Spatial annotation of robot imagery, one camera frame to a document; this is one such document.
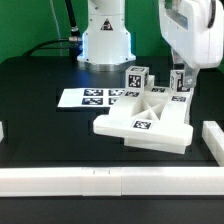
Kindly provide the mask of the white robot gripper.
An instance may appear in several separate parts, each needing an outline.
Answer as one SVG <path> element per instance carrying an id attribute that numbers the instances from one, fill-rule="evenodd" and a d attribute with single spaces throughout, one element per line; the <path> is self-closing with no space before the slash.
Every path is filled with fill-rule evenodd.
<path id="1" fill-rule="evenodd" d="M 219 0 L 177 0 L 167 8 L 158 0 L 162 37 L 171 46 L 174 70 L 183 70 L 183 86 L 194 88 L 203 68 L 223 58 L 224 9 Z"/>

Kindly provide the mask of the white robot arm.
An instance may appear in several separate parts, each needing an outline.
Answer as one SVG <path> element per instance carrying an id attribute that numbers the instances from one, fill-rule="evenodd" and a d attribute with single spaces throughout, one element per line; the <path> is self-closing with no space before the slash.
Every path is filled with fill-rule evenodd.
<path id="1" fill-rule="evenodd" d="M 175 64 L 184 66 L 183 86 L 196 86 L 200 70 L 220 65 L 224 53 L 224 6 L 220 0 L 158 0 L 162 37 Z M 131 62 L 125 0 L 88 0 L 88 27 L 79 65 L 114 71 Z"/>

